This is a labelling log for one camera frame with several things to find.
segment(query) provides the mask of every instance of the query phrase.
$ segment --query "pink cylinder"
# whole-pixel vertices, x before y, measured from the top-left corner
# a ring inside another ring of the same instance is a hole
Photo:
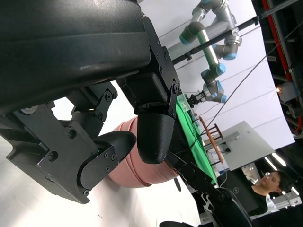
[[[137,135],[137,117],[120,124],[115,131],[130,131]],[[127,188],[148,187],[155,183],[169,181],[178,174],[165,162],[158,165],[144,163],[138,152],[137,143],[129,155],[109,174],[118,185]]]

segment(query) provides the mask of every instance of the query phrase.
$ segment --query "green cloth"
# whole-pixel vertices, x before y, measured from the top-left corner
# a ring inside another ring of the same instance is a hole
[[[186,136],[189,146],[195,143],[191,148],[191,152],[193,153],[197,166],[213,179],[213,183],[216,182],[216,177],[213,172],[213,168],[203,149],[202,139],[200,139],[201,132],[199,130],[198,125],[196,123],[192,123],[189,114],[183,110],[179,100],[177,100],[176,110],[181,127]]]

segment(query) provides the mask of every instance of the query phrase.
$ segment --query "black hair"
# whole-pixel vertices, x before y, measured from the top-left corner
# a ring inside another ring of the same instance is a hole
[[[290,191],[291,188],[292,188],[292,186],[293,186],[293,180],[292,180],[292,178],[285,171],[278,170],[276,172],[280,176],[280,185],[279,185],[279,188],[282,191],[284,191],[284,192]]]

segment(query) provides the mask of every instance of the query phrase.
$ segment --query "silver robotic arm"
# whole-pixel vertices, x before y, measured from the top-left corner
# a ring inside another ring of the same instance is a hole
[[[214,23],[205,28],[202,20],[210,10],[216,14],[217,18]],[[190,24],[186,26],[180,35],[180,41],[185,46],[190,46],[198,40],[198,44],[202,45],[209,41],[207,31],[218,33],[220,32],[219,29],[223,26],[224,29],[221,32],[224,32],[226,29],[234,29],[236,27],[235,23],[235,18],[228,6],[228,0],[201,0],[193,10]],[[224,95],[222,85],[216,78],[226,71],[226,67],[219,62],[219,59],[234,60],[237,56],[242,38],[239,37],[236,31],[225,39],[224,45],[213,45],[203,49],[209,69],[201,73],[202,79],[205,81],[203,91],[198,95],[192,95],[188,99],[191,106],[205,101],[226,102],[227,96]]]

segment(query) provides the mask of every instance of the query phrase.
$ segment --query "white wall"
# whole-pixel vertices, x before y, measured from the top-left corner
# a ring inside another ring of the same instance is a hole
[[[192,10],[198,3],[199,0],[144,0],[141,6],[143,12],[151,18],[161,44],[171,47],[179,42],[178,37],[191,19]],[[236,17],[237,24],[256,15],[251,0],[230,0],[229,6]],[[214,18],[215,15],[209,12],[203,24],[210,25]],[[266,55],[259,26],[250,26],[240,31],[239,35],[242,36],[243,42],[237,59],[220,60],[227,71],[218,79],[227,96],[231,95],[243,78]],[[183,61],[175,65],[182,91],[189,92],[189,96],[198,90],[201,91],[204,82],[200,73],[208,67],[203,52],[194,55],[191,61]],[[242,83],[213,123],[223,131],[246,121],[273,149],[293,143],[294,139],[275,89],[268,63],[264,60]],[[222,104],[206,102],[196,105],[194,111],[198,115],[206,112],[202,117],[206,124],[209,124],[221,107]]]

